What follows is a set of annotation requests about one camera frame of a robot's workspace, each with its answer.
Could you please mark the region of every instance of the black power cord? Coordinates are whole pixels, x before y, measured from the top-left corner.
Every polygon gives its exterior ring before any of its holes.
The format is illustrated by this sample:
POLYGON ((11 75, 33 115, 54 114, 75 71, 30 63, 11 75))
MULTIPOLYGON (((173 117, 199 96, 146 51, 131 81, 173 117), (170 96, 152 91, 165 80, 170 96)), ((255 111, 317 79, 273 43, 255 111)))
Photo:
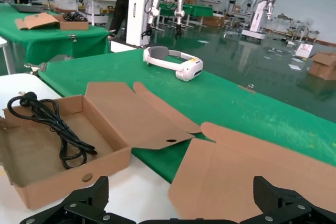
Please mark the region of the black power cord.
POLYGON ((87 153, 91 155, 97 155, 95 147, 81 141, 78 136, 69 128, 69 126, 61 119, 59 115, 59 106, 57 102, 51 99, 37 100, 37 95, 33 92, 28 92, 23 96, 14 97, 10 99, 7 104, 7 108, 11 114, 14 116, 25 119, 32 120, 36 123, 42 123, 50 126, 50 130, 57 133, 61 139, 61 149, 59 152, 59 158, 62 160, 62 164, 65 169, 71 169, 67 164, 67 161, 76 159, 83 156, 83 161, 80 165, 87 162, 87 153), (33 115, 26 116, 17 113, 13 107, 13 102, 19 100, 20 105, 25 108, 31 108, 33 115), (51 103, 54 110, 50 109, 44 103, 51 103), (73 156, 67 156, 68 144, 73 145, 79 149, 79 152, 73 156))

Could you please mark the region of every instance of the gray headset padding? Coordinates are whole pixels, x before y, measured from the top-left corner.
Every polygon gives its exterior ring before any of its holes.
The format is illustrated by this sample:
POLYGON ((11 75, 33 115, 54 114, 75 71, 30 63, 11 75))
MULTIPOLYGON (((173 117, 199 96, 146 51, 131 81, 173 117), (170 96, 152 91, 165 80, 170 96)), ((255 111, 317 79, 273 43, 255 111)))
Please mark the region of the gray headset padding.
POLYGON ((167 47, 150 47, 148 49, 148 52, 151 56, 151 58, 158 59, 158 60, 164 60, 169 55, 169 50, 167 47))

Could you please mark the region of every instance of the green tablecloth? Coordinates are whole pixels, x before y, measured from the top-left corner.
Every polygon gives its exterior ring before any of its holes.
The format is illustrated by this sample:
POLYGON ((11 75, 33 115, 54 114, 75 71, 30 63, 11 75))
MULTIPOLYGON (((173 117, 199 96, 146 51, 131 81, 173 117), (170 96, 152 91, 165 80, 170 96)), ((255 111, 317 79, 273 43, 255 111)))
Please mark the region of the green tablecloth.
POLYGON ((8 4, 0 4, 0 36, 8 41, 23 44, 26 62, 40 64, 56 55, 74 58, 110 52, 107 31, 90 26, 89 30, 62 31, 56 28, 18 30, 14 20, 31 14, 19 13, 8 4), (70 35, 76 35, 72 42, 70 35))
POLYGON ((193 16, 194 17, 212 17, 214 16, 214 11, 210 6, 204 5, 191 5, 191 4, 184 4, 185 6, 192 6, 193 8, 193 16))
MULTIPOLYGON (((85 94, 90 81, 122 81, 129 86, 140 81, 198 124, 213 122, 336 166, 336 124, 206 71, 190 82, 180 81, 172 70, 146 65, 142 49, 50 63, 39 75, 64 96, 85 94)), ((188 145, 134 149, 133 154, 171 182, 188 145)))
MULTIPOLYGON (((160 8, 161 8, 161 12, 160 12, 161 16, 174 16, 176 5, 174 4, 167 5, 166 3, 161 2, 160 8)), ((193 7, 183 5, 183 10, 185 11, 185 15, 191 15, 193 12, 193 7)))

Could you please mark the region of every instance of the cardboard flap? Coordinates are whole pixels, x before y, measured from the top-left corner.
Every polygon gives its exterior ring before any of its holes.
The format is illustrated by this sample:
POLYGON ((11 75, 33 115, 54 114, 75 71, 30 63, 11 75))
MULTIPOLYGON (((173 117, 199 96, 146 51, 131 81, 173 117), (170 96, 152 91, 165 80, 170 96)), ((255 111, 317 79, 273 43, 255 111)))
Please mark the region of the cardboard flap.
POLYGON ((159 112, 176 123, 180 128, 188 133, 196 134, 201 132, 200 126, 191 121, 178 110, 171 107, 169 104, 161 100, 159 97, 151 93, 142 83, 136 82, 133 85, 134 91, 140 95, 146 102, 156 108, 159 112))
POLYGON ((126 83, 89 83, 85 97, 131 147, 161 149, 193 137, 126 83))
POLYGON ((217 143, 195 138, 189 145, 169 191, 182 218, 241 222, 261 214, 253 199, 255 176, 336 211, 335 167, 214 124, 201 129, 217 143))
POLYGON ((59 21, 48 13, 40 13, 26 16, 23 21, 15 20, 18 29, 32 29, 40 26, 58 23, 59 21))
POLYGON ((336 61, 336 55, 333 53, 318 52, 312 59, 315 62, 329 66, 336 61))
POLYGON ((0 165, 3 166, 11 184, 22 186, 22 180, 9 147, 8 135, 6 133, 6 121, 0 118, 0 165))

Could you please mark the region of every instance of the vr headset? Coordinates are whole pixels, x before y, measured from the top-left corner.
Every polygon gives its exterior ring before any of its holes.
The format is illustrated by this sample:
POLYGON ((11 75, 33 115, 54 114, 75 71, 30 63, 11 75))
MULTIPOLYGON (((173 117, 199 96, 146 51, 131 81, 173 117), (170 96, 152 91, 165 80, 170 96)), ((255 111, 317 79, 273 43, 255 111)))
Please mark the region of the vr headset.
POLYGON ((168 68, 176 71, 176 77, 182 81, 190 81, 199 76, 203 70, 203 62, 191 55, 183 52, 168 50, 166 47, 149 47, 143 52, 143 61, 148 64, 157 65, 162 68, 168 68), (179 64, 165 61, 168 56, 176 56, 187 61, 179 64))

